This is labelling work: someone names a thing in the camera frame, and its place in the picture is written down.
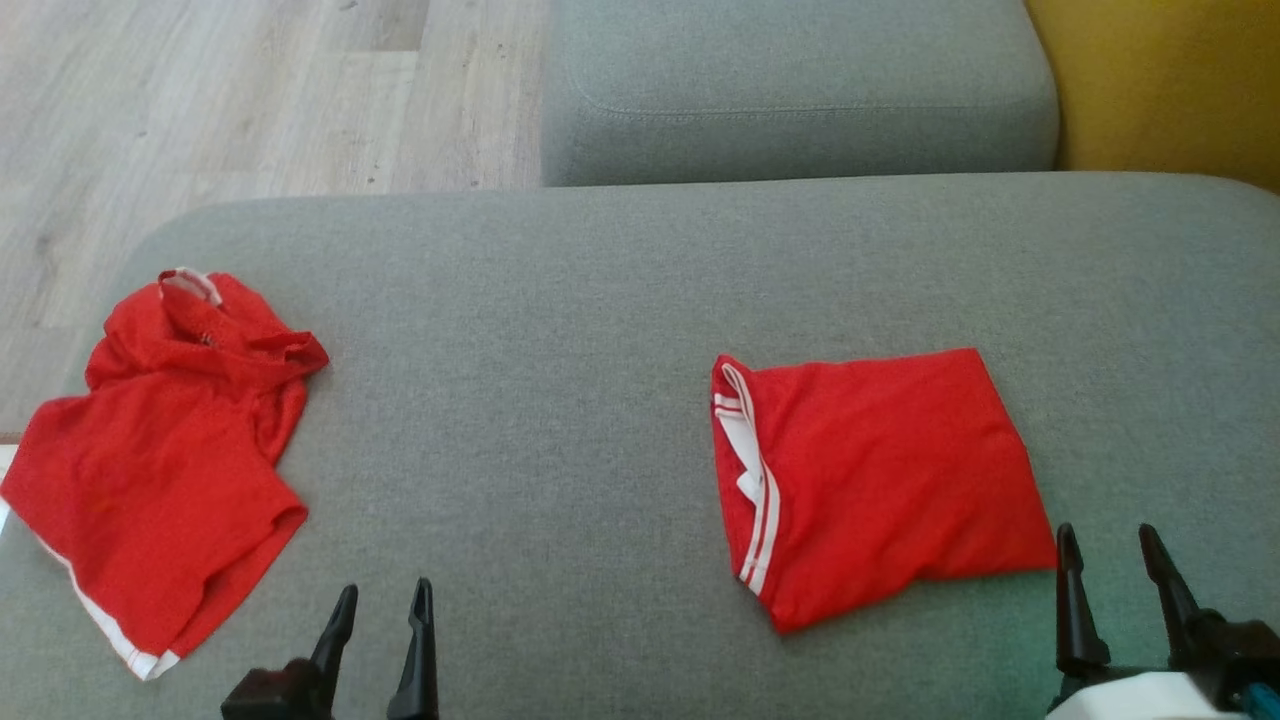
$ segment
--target folded red garment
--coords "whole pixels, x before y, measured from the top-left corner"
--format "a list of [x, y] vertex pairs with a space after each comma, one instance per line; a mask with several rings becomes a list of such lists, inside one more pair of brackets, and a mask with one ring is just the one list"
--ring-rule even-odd
[[88, 395], [36, 411], [0, 496], [147, 680], [230, 616], [306, 520], [275, 462], [329, 357], [232, 275], [188, 269], [105, 329]]
[[712, 372], [733, 571], [781, 633], [914, 579], [1048, 570], [1030, 461], [977, 350]]

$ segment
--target gray fabric surface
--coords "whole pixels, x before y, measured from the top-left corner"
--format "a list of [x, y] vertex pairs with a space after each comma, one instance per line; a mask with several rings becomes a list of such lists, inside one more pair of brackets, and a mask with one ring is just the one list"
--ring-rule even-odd
[[1020, 0], [557, 0], [553, 27], [548, 184], [1052, 165]]
[[1280, 200], [1243, 184], [251, 202], [159, 231], [115, 297], [178, 264], [236, 273], [332, 354], [280, 465], [311, 519], [148, 684], [6, 528], [3, 717], [215, 716], [248, 667], [310, 652], [348, 582], [361, 610], [337, 715], [380, 717], [419, 574], [436, 587], [445, 717], [1039, 717], [1059, 679], [1047, 573], [771, 630], [728, 565], [718, 352], [771, 366], [977, 346], [1051, 519], [1076, 525], [1116, 661], [1166, 652], [1140, 521], [1206, 605], [1280, 624]]

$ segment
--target wooden floor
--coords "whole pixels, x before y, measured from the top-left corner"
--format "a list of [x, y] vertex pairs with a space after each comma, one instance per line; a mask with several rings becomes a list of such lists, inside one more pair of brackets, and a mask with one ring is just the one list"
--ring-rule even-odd
[[175, 215], [538, 184], [547, 3], [4, 0], [0, 433]]

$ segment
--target sofa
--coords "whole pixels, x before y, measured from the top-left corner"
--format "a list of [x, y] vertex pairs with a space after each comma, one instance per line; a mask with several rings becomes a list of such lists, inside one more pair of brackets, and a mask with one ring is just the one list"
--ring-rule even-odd
[[[983, 132], [966, 123], [955, 168], [1051, 163], [1043, 127], [1010, 131], [1023, 150], [1000, 160], [963, 146]], [[741, 179], [765, 155], [716, 172]], [[763, 368], [977, 347], [1051, 521], [1084, 546], [1117, 662], [1167, 655], [1143, 521], [1203, 605], [1280, 624], [1280, 197], [1087, 172], [613, 186], [644, 176], [631, 160], [581, 176], [605, 187], [239, 202], [147, 238], [104, 316], [164, 269], [229, 272], [329, 351], [279, 465], [311, 515], [150, 683], [10, 519], [0, 715], [216, 716], [248, 669], [310, 652], [357, 583], [334, 716], [381, 716], [428, 577], [444, 717], [1042, 716], [1060, 680], [1052, 573], [916, 583], [773, 632], [724, 542], [721, 352]]]

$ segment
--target gray ottoman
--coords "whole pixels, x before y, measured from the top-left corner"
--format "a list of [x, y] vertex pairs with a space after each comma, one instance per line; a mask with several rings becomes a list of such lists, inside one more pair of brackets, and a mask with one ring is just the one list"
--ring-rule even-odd
[[333, 356], [280, 464], [311, 518], [148, 684], [12, 524], [3, 717], [215, 716], [248, 667], [310, 652], [348, 582], [335, 714], [381, 717], [419, 575], [444, 717], [1039, 717], [1048, 573], [773, 633], [728, 562], [718, 352], [977, 346], [1117, 662], [1167, 653], [1140, 521], [1206, 605], [1280, 624], [1280, 199], [1260, 190], [996, 174], [250, 202], [159, 231], [104, 311], [179, 264], [236, 273]]
[[547, 184], [1039, 170], [1021, 0], [557, 0]]

